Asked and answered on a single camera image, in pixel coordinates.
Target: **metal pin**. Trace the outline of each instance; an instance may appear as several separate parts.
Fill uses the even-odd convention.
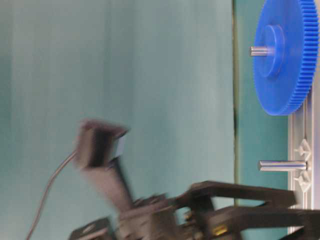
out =
[[[266,46],[251,46],[249,50],[251,57],[265,57],[269,53],[269,49]]]
[[[260,161],[258,169],[262,172],[291,172],[307,170],[306,161]]]

